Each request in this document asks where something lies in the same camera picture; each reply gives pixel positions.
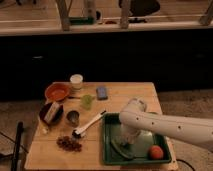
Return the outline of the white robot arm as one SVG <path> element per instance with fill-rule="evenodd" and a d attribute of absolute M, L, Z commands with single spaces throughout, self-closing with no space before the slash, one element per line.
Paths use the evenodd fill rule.
<path fill-rule="evenodd" d="M 147 105 L 133 98 L 119 114 L 121 137 L 133 144 L 142 130 L 167 136 L 213 152 L 213 119 L 200 119 L 155 114 L 146 111 Z"/>

